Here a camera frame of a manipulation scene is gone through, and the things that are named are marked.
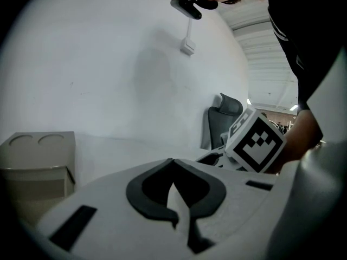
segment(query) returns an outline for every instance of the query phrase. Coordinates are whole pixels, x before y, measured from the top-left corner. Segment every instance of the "black shirt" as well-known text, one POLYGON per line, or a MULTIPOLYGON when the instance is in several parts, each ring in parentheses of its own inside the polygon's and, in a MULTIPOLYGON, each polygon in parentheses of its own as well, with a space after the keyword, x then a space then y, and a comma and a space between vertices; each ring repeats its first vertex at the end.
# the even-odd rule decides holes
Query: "black shirt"
POLYGON ((346 34, 345 0, 268 0, 274 32, 298 78, 298 112, 332 66, 346 34))

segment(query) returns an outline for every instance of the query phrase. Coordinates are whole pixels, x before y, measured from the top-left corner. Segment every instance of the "ceiling light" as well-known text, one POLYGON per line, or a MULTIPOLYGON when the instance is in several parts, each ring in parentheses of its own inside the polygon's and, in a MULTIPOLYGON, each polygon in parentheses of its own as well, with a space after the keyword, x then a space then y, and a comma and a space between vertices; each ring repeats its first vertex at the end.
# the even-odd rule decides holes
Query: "ceiling light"
POLYGON ((294 105, 289 111, 293 111, 293 110, 295 110, 296 108, 298 108, 298 105, 294 105))

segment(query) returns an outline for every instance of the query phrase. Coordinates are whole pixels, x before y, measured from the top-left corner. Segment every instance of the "ceiling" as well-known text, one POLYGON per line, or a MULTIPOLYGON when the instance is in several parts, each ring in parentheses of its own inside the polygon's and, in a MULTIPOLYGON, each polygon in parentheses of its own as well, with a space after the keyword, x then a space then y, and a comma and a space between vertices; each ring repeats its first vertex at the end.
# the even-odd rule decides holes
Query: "ceiling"
POLYGON ((249 65, 249 93, 258 109, 294 114, 298 103, 297 78, 273 32, 268 2, 242 0, 235 5, 219 4, 218 12, 233 30, 249 65))

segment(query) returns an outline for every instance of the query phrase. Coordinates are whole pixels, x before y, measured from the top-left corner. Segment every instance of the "chair backrest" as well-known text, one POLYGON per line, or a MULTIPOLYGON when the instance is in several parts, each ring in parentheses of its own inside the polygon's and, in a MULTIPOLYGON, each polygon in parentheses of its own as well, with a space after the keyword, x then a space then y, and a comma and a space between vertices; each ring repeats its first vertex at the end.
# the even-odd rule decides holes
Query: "chair backrest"
POLYGON ((222 146, 221 134, 229 131, 230 126, 242 114, 243 106, 239 100, 222 94, 220 106, 208 109, 208 123, 210 128, 211 147, 222 146))

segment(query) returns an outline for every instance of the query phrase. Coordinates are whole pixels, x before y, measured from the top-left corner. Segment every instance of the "forearm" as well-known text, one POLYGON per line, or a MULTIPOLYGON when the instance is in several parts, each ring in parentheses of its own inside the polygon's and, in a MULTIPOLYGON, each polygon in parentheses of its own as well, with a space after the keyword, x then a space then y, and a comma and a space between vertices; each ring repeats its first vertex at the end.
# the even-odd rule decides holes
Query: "forearm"
POLYGON ((302 110, 292 129, 285 135, 287 144, 267 170, 268 173, 277 173, 289 161, 300 160, 302 156, 319 143, 322 132, 310 110, 302 110))

